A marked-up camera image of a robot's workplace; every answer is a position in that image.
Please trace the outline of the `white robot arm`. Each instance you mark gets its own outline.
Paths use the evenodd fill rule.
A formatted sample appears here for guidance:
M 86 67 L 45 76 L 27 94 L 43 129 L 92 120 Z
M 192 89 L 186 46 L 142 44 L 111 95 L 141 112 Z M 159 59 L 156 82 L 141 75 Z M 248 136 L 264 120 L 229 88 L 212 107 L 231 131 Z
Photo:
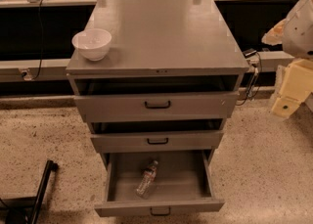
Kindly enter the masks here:
M 289 118 L 313 92 L 313 0 L 299 0 L 288 15 L 261 39 L 267 45 L 281 44 L 294 57 L 277 71 L 271 113 Z

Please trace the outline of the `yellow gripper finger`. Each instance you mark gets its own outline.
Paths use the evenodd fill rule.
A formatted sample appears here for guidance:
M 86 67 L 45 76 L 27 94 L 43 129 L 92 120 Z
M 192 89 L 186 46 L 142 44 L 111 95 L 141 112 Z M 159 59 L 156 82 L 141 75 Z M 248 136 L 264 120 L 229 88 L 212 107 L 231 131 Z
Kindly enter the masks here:
M 298 59 L 286 67 L 278 66 L 271 114 L 289 118 L 313 92 L 313 62 Z

